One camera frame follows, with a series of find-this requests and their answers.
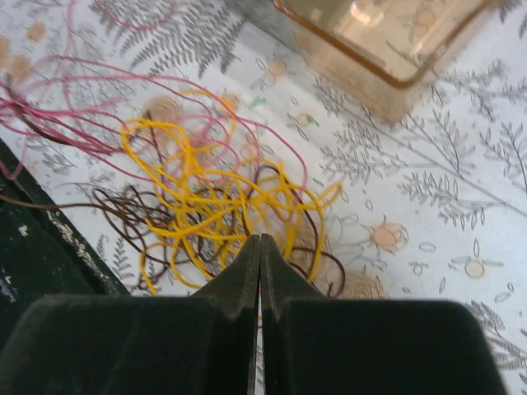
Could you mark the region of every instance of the wire bundle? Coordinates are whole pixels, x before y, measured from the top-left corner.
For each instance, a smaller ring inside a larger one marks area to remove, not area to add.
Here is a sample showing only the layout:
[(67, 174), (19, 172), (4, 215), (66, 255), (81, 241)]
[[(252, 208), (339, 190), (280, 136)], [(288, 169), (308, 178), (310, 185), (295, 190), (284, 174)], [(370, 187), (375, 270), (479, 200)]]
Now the wire bundle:
[[(178, 152), (161, 158), (159, 165), (140, 158), (131, 141), (135, 133), (144, 128), (163, 130), (177, 142)], [(339, 196), (340, 184), (334, 184), (317, 197), (305, 186), (293, 184), (281, 165), (263, 158), (239, 160), (239, 166), (255, 165), (258, 175), (266, 169), (275, 173), (265, 178), (249, 179), (240, 175), (236, 169), (202, 167), (197, 155), (217, 148), (219, 142), (213, 141), (194, 149), (185, 130), (173, 123), (134, 119), (127, 122), (126, 127), (121, 129), (121, 134), (124, 151), (152, 179), (154, 194), (170, 213), (170, 220), (164, 223), (147, 221), (148, 229), (158, 238), (157, 242), (150, 244), (142, 252), (141, 260), (142, 275), (152, 294), (156, 295), (157, 292), (144, 264), (150, 248), (161, 245), (169, 247), (174, 275), (185, 285), (199, 288), (186, 281), (175, 265), (179, 252), (184, 249), (194, 266), (206, 278), (212, 278), (193, 247), (196, 236), (213, 242), (221, 269), (226, 267), (229, 254), (237, 254), (247, 236), (258, 233), (260, 226), (266, 233), (276, 234), (273, 231), (273, 220), (281, 222), (286, 235), (285, 245), (282, 246), (285, 259), (291, 255), (296, 233), (304, 225), (305, 211), (317, 212), (320, 218), (318, 239), (324, 239), (322, 210)], [(167, 171), (170, 168), (177, 169), (177, 173)], [(303, 203), (302, 194), (310, 199), (309, 203)], [(322, 243), (318, 240), (315, 243), (315, 257), (307, 273), (309, 281), (315, 277), (322, 253)]]
[[(267, 125), (238, 116), (221, 97), (192, 81), (136, 74), (69, 56), (72, 51), (78, 53), (72, 36), (75, 2), (72, 0), (68, 4), (66, 13), (68, 36), (64, 55), (42, 58), (31, 71), (33, 76), (43, 76), (45, 69), (54, 67), (52, 76), (16, 86), (12, 85), (10, 76), (5, 83), (0, 82), (6, 92), (6, 98), (0, 98), (0, 124), (24, 135), (26, 140), (41, 137), (74, 147), (129, 177), (147, 181), (150, 187), (142, 190), (129, 185), (121, 193), (95, 188), (91, 202), (68, 205), (38, 205), (3, 195), (0, 200), (44, 210), (72, 207), (101, 210), (116, 232), (140, 253), (141, 275), (136, 288), (147, 288), (153, 295), (158, 293), (156, 283), (169, 270), (183, 284), (199, 288), (185, 278), (179, 269), (181, 264), (192, 263), (205, 279), (210, 279), (228, 265), (248, 235), (260, 232), (275, 236), (285, 259), (294, 251), (311, 253), (312, 261), (305, 266), (291, 262), (309, 281), (315, 279), (322, 257), (332, 260), (343, 279), (336, 291), (330, 285), (328, 295), (340, 295), (345, 272), (339, 260), (324, 251), (322, 211), (340, 194), (341, 185), (334, 184), (319, 196), (313, 194), (306, 187), (305, 162), (280, 134)], [(104, 8), (102, 2), (96, 4)], [(173, 2), (170, 13), (174, 12), (174, 7)], [(164, 23), (165, 19), (144, 26), (118, 22), (130, 28), (149, 30)], [(177, 100), (181, 111), (171, 119), (158, 119), (154, 112), (146, 111), (140, 114), (141, 118), (123, 121), (115, 111), (117, 105), (128, 102), (126, 94), (118, 87), (126, 88), (134, 81), (153, 85), (158, 91), (169, 94)], [(110, 84), (119, 93), (85, 108), (75, 108), (72, 87), (92, 82)], [(176, 90), (166, 85), (173, 82), (189, 88)], [(66, 108), (41, 108), (53, 88), (62, 94)], [(205, 96), (212, 106), (196, 96)], [(198, 106), (198, 110), (189, 110), (192, 105)], [(15, 125), (17, 119), (23, 122), (22, 128)], [(190, 123), (200, 126), (190, 132)], [(263, 158), (254, 127), (269, 131), (299, 160), (303, 169), (300, 183), (293, 183), (281, 164)], [(240, 129), (250, 136), (247, 141), (251, 141), (254, 148), (254, 155), (249, 159), (238, 155), (240, 148), (236, 147), (235, 140)], [(166, 150), (167, 141), (172, 143), (170, 150)], [(26, 144), (16, 170), (9, 174), (1, 161), (0, 170), (9, 179), (14, 179), (22, 169), (25, 154)], [(114, 161), (117, 156), (132, 158), (142, 174), (134, 174), (117, 165)], [(319, 217), (318, 225), (311, 217), (313, 211)], [(296, 236), (305, 233), (306, 227), (313, 235), (312, 248), (295, 244)], [(161, 270), (147, 272), (148, 263), (161, 265)]]

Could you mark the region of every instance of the clear plastic box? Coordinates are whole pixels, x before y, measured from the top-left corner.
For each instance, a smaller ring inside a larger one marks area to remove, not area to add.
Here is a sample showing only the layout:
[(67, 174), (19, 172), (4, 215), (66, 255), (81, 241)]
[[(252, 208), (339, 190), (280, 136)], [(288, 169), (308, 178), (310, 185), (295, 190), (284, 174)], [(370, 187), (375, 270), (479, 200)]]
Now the clear plastic box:
[(427, 71), (497, 0), (231, 0), (262, 30), (391, 123)]

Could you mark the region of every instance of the floral tablecloth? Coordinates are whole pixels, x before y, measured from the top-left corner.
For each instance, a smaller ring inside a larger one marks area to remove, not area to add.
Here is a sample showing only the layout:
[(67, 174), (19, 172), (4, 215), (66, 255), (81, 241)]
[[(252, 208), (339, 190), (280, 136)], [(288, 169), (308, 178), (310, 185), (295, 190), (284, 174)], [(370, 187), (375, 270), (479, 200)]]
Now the floral tablecloth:
[[(21, 81), (38, 58), (64, 53), (68, 3), (0, 1), (1, 73), (11, 71)], [(69, 56), (187, 77), (227, 98), (238, 114), (277, 130), (308, 160), (314, 191), (343, 183), (326, 215), (330, 248), (348, 272), (345, 296), (466, 304), (484, 328), (509, 391), (527, 394), (527, 1), (506, 0), (479, 17), (459, 41), (466, 46), (394, 126), (219, 0), (180, 2), (158, 29), (140, 33), (101, 11), (102, 5), (131, 22), (159, 20), (171, 4), (78, 1)], [(200, 44), (191, 40), (202, 35), (208, 39)], [(71, 93), (84, 108), (125, 95), (116, 109), (123, 119), (158, 94), (140, 81), (85, 81)], [(60, 90), (52, 89), (46, 100), (47, 108), (64, 107)], [(275, 137), (255, 131), (269, 159), (290, 164), (292, 178), (300, 174)], [(23, 137), (4, 128), (0, 137), (21, 156)], [(250, 151), (249, 140), (240, 144)], [(95, 186), (118, 190), (130, 181), (41, 139), (29, 141), (25, 163), (56, 203), (86, 201)], [(116, 276), (135, 284), (138, 254), (105, 218), (89, 209), (65, 214)], [(190, 292), (170, 274), (157, 287), (163, 295)], [(258, 377), (261, 383), (261, 368)]]

